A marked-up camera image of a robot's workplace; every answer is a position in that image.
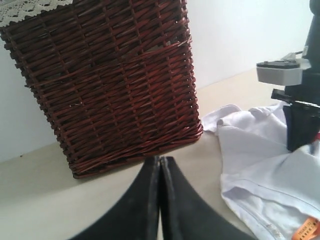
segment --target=beige floor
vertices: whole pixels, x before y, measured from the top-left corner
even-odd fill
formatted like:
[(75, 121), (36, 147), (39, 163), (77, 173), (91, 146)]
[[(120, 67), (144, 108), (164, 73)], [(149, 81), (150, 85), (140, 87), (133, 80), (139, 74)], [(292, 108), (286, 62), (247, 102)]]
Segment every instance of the beige floor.
[[(270, 105), (274, 86), (254, 70), (198, 91), (200, 116), (227, 104), (243, 109)], [(172, 151), (186, 178), (217, 212), (239, 229), (246, 226), (220, 195), (222, 159), (218, 139), (204, 134)], [(141, 163), (87, 180), (72, 178), (58, 144), (0, 164), (0, 240), (65, 240), (102, 216), (136, 177)]]

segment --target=white shirt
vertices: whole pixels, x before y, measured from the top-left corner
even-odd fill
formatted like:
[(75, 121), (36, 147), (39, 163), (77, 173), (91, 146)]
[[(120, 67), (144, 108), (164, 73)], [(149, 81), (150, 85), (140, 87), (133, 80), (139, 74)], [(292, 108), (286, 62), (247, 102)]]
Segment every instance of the white shirt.
[(308, 217), (320, 219), (320, 160), (308, 145), (287, 150), (283, 105), (228, 105), (202, 119), (219, 137), (222, 198), (259, 240), (291, 240)]

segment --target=woven wicker texture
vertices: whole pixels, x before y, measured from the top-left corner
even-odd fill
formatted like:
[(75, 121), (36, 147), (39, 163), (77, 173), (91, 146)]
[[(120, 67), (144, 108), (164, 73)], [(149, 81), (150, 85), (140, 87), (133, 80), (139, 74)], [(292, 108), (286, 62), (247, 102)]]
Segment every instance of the woven wicker texture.
[(185, 0), (74, 0), (0, 29), (75, 178), (195, 142)]

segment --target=lace trim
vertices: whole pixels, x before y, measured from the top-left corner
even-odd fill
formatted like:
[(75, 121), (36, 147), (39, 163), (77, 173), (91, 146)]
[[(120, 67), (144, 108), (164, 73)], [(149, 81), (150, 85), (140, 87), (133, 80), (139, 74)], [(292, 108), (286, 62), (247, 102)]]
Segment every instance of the lace trim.
[(73, 0), (0, 0), (0, 27), (10, 22), (23, 21), (27, 16), (34, 17), (42, 11), (51, 11), (58, 6), (72, 4)]

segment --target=white wall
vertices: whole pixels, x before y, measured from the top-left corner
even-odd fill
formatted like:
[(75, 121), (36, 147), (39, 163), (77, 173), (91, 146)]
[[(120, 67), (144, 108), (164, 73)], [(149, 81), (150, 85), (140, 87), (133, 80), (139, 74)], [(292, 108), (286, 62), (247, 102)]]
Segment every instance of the white wall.
[[(188, 9), (199, 88), (301, 50), (312, 18), (308, 0), (189, 0)], [(0, 162), (54, 143), (2, 42), (0, 76)]]

